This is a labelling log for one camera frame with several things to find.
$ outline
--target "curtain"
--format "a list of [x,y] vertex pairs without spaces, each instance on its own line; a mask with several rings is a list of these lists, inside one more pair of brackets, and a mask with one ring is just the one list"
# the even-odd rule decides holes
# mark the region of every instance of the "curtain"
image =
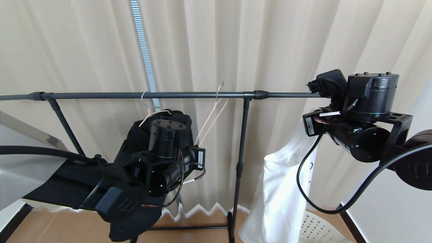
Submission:
[[[393,110],[408,112],[432,76],[432,2],[426,0],[150,1],[139,8],[158,91],[307,92],[317,74],[339,68],[400,74]],[[129,1],[0,1],[0,93],[145,92],[146,73]],[[301,115],[328,99],[252,101],[240,205],[260,191],[264,156],[281,148]],[[87,156],[112,162],[140,100],[60,100]],[[203,126],[212,99],[161,100]],[[0,109],[74,148],[46,102],[5,101]],[[185,184],[183,209],[232,208],[242,100],[229,100],[202,143],[207,174]],[[367,164],[325,137],[311,198],[335,207]],[[176,213],[175,205],[170,208]]]

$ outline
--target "white wall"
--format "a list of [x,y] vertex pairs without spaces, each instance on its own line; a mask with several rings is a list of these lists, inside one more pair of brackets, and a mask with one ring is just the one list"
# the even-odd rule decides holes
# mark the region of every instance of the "white wall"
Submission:
[[0,211],[0,231],[2,231],[9,221],[19,212],[25,202],[18,200]]
[[[432,129],[431,104],[432,80],[410,111],[414,118],[408,137]],[[349,209],[349,214],[371,243],[431,242],[431,202],[432,192],[413,188],[393,171],[385,170]]]

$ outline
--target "rack bottom bar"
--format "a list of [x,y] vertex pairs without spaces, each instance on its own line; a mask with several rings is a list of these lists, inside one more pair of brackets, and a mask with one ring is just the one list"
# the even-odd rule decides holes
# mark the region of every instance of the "rack bottom bar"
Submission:
[[156,227],[148,230],[211,230],[211,229],[228,229],[228,225],[218,226],[189,226],[189,227]]

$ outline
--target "metal hook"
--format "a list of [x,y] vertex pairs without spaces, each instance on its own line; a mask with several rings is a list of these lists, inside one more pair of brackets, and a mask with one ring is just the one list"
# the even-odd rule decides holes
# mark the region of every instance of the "metal hook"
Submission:
[[218,101],[218,100],[217,100],[217,96],[219,95],[219,90],[220,90],[220,88],[221,88],[222,86],[223,86],[223,82],[220,83],[219,88],[217,88],[217,92],[216,92],[216,99],[215,99],[216,102]]
[[147,93],[147,92],[143,92],[143,94],[141,95],[141,102],[143,103],[143,105],[145,105],[147,107],[147,110],[150,110],[150,107],[143,101],[143,97],[144,97],[145,93]]

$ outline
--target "barcode sticker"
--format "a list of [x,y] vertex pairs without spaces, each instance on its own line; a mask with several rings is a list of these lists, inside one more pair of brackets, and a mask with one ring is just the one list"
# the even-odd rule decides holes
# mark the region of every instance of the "barcode sticker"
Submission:
[[204,152],[203,151],[198,151],[198,164],[203,164],[203,156],[204,156]]
[[312,118],[310,118],[310,117],[306,118],[306,125],[308,127],[308,133],[309,133],[309,135],[315,134],[314,126],[312,124]]

